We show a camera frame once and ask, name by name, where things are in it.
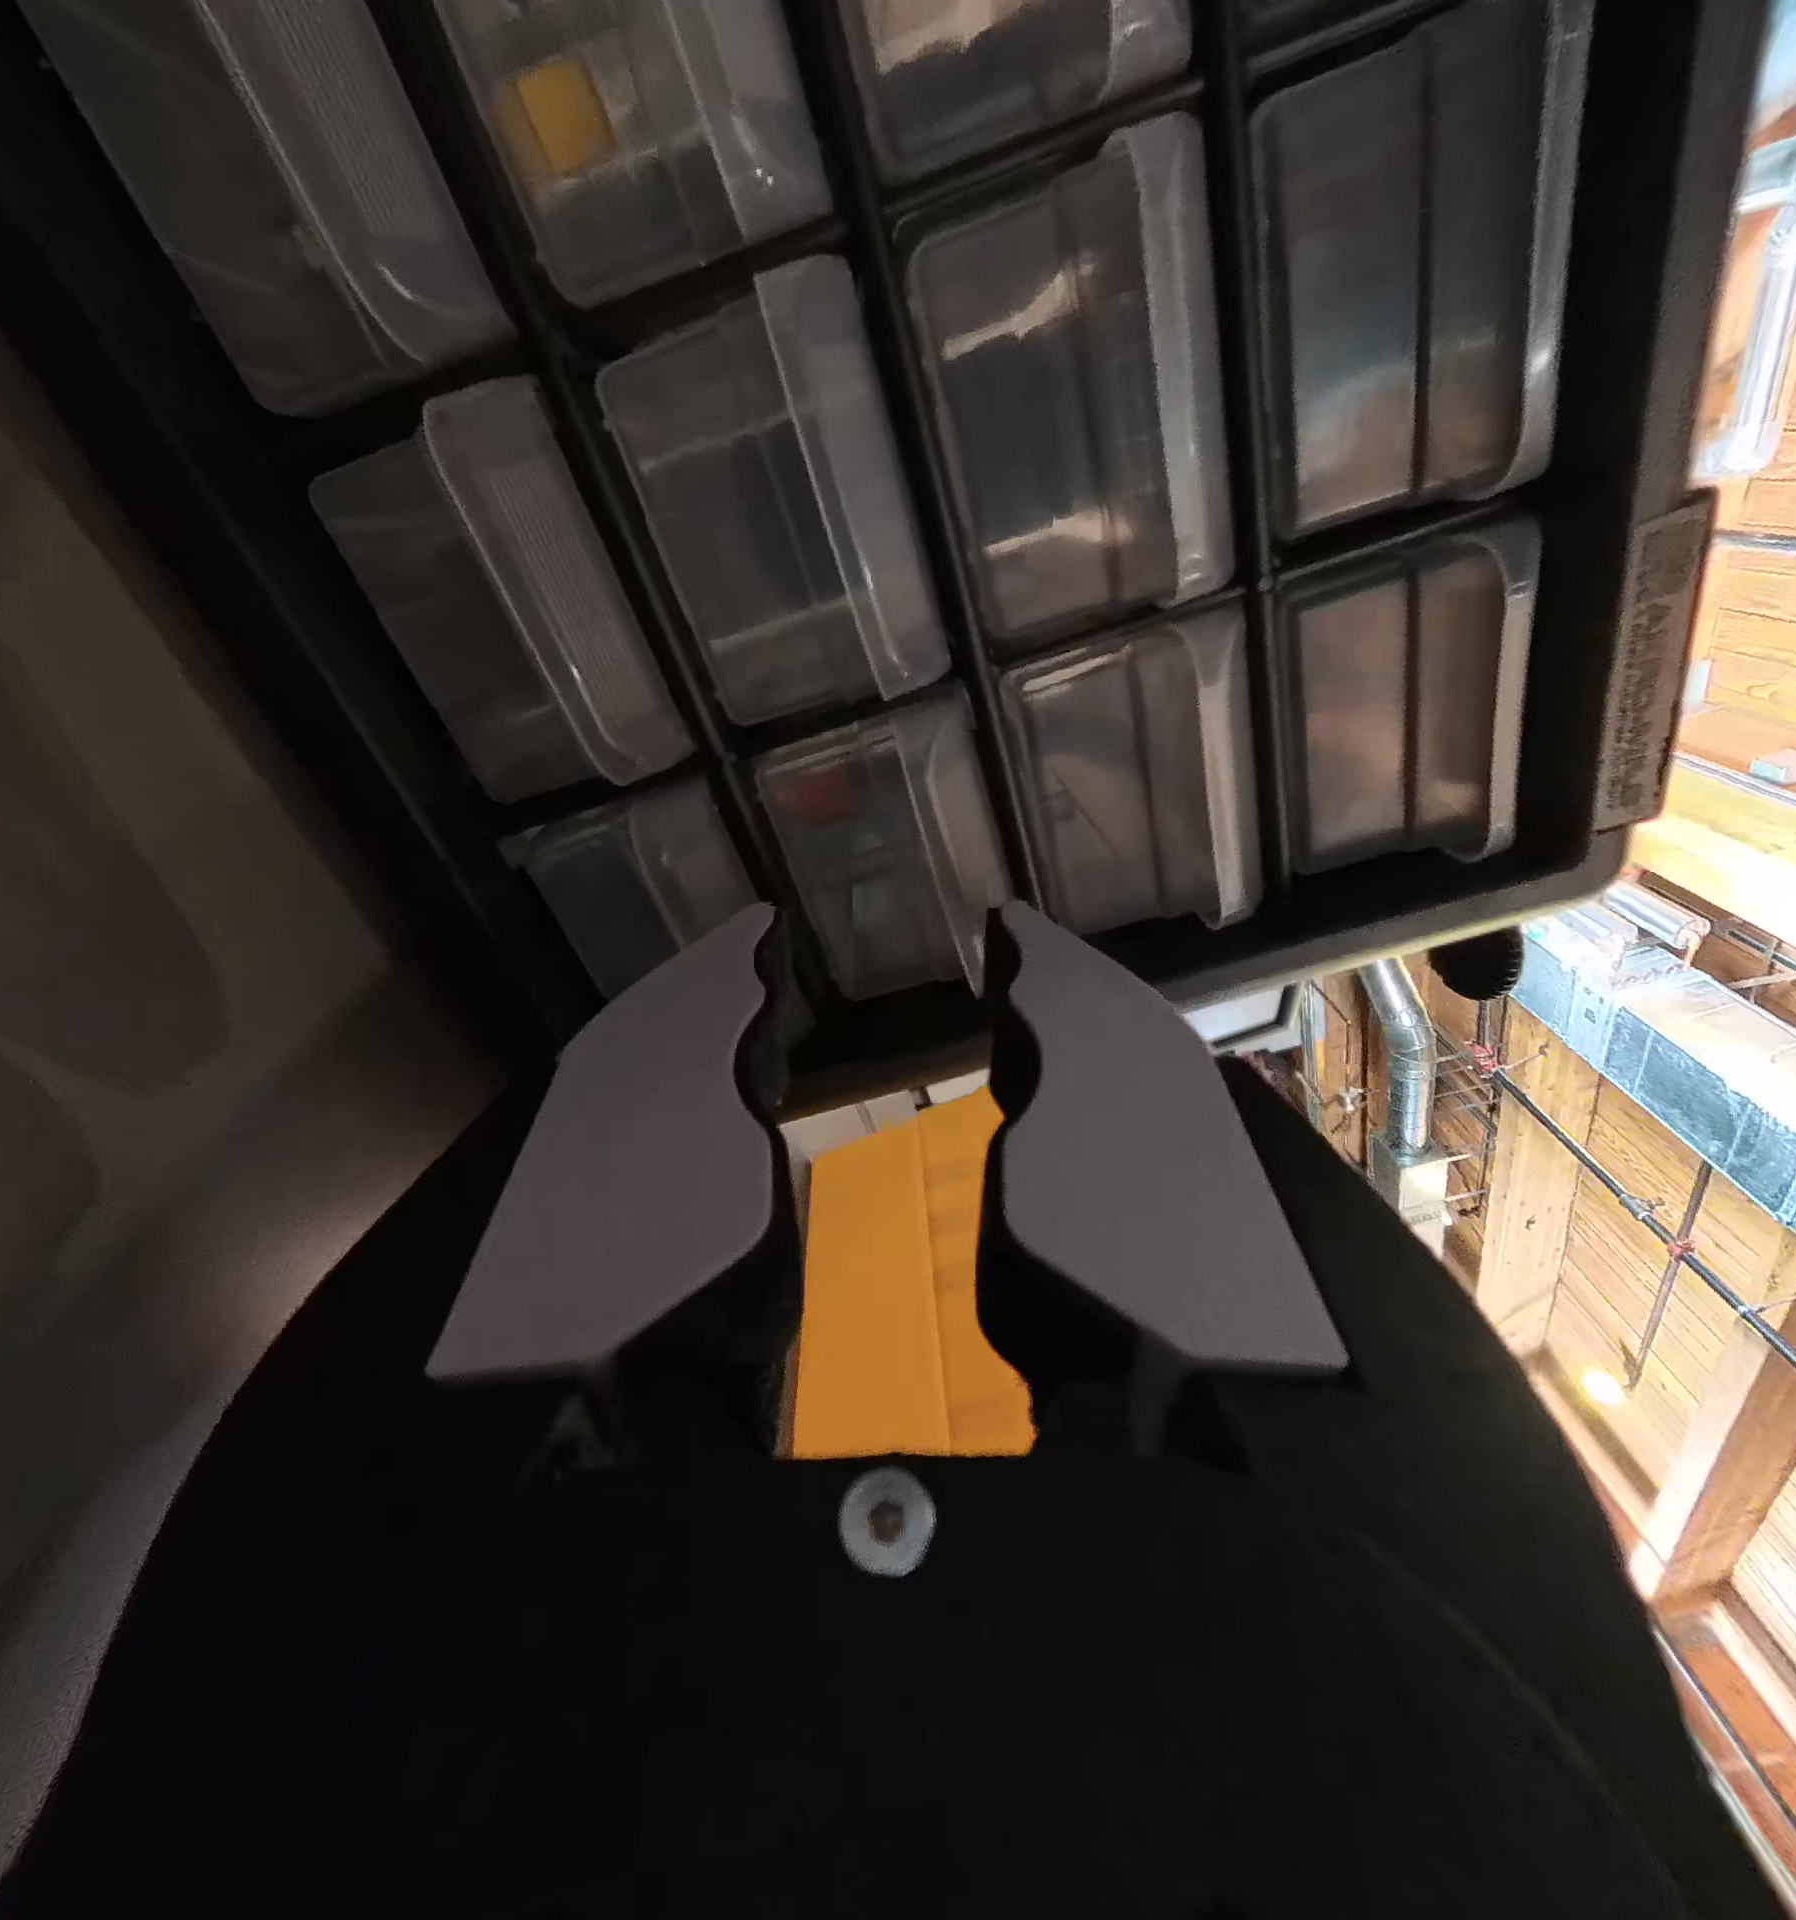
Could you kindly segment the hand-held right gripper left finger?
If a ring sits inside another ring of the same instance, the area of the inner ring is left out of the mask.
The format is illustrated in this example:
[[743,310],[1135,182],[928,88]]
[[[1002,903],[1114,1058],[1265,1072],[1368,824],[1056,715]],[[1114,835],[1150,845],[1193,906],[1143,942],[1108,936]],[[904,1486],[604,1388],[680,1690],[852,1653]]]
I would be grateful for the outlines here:
[[427,1361],[437,1385],[576,1380],[714,1303],[791,1227],[780,912],[750,903],[562,1049]]

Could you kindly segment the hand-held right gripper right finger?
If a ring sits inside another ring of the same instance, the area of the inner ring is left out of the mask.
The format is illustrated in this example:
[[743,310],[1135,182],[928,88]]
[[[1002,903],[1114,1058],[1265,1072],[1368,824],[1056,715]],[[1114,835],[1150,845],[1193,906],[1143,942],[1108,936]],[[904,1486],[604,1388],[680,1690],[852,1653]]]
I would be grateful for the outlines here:
[[1350,1350],[1192,1019],[1026,900],[986,918],[993,1013],[977,1300],[1031,1385],[1331,1380]]

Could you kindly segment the yellow plastic bin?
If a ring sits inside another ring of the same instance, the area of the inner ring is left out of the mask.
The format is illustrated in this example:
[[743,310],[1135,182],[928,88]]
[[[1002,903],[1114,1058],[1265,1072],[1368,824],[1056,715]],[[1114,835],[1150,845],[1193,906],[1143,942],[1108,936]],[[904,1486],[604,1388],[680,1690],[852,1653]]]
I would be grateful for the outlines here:
[[986,1076],[785,1127],[804,1186],[794,1459],[1026,1455],[1031,1389],[977,1315],[986,1161],[1002,1121]]

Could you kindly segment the black drawer cabinet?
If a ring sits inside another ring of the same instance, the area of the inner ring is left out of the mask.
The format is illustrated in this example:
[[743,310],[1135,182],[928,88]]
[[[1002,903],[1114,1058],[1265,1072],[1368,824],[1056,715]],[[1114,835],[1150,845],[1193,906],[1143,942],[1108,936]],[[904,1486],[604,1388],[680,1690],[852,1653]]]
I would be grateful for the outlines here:
[[[1220,7],[1202,55],[1234,132],[1296,65],[1287,40],[1241,40],[1241,7]],[[377,15],[453,197],[498,225],[509,191],[446,95],[437,24],[401,3]],[[1502,510],[1541,526],[1513,851],[1287,884],[1217,936],[1180,925],[1087,936],[1114,964],[1196,1004],[1527,921],[1620,873],[1632,826],[1665,794],[1677,735],[1714,522],[1690,478],[1693,429],[1766,15],[1766,3],[1590,7],[1547,469],[1484,510],[1404,519],[1407,538]],[[473,787],[312,514],[312,478],[388,444],[412,407],[303,423],[248,396],[16,3],[0,3],[0,325],[274,741],[307,767],[453,1007],[519,1061],[562,1049],[609,996],[501,858],[538,814]],[[888,1091],[977,1057],[982,987],[825,1002],[770,863],[752,879],[788,949],[797,1091]]]

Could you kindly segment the black round ribbed disc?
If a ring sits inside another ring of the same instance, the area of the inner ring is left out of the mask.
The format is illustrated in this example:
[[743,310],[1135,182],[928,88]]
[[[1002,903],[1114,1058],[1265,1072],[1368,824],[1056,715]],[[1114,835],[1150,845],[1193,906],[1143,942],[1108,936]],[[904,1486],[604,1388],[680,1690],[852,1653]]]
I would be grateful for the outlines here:
[[1431,949],[1431,970],[1447,993],[1475,1004],[1507,1000],[1526,973],[1526,930],[1511,925],[1441,942]]

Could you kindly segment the silver pipe bundle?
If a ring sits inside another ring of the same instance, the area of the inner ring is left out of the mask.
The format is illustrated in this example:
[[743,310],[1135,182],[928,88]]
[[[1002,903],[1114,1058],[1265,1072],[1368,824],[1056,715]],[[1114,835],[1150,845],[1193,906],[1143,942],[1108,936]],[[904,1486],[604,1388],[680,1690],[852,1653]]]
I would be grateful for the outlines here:
[[1796,387],[1796,132],[1748,153],[1709,338],[1693,481],[1744,483],[1783,443]]

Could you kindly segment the round metal duct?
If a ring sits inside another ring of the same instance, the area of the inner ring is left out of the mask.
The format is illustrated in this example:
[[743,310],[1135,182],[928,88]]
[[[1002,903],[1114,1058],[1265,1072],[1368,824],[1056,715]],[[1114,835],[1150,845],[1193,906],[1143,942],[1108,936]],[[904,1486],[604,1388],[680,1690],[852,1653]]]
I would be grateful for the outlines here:
[[1399,957],[1368,964],[1359,976],[1387,1052],[1387,1115],[1381,1142],[1369,1149],[1369,1173],[1407,1218],[1433,1203],[1445,1204],[1447,1158],[1433,1140],[1438,1033]]

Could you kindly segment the metal air duct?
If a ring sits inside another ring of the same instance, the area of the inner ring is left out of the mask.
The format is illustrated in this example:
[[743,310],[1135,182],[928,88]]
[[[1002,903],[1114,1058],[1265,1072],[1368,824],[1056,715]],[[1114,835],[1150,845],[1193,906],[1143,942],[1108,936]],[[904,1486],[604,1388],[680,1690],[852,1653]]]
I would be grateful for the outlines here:
[[1796,1030],[1599,918],[1527,921],[1513,1000],[1796,1234]]

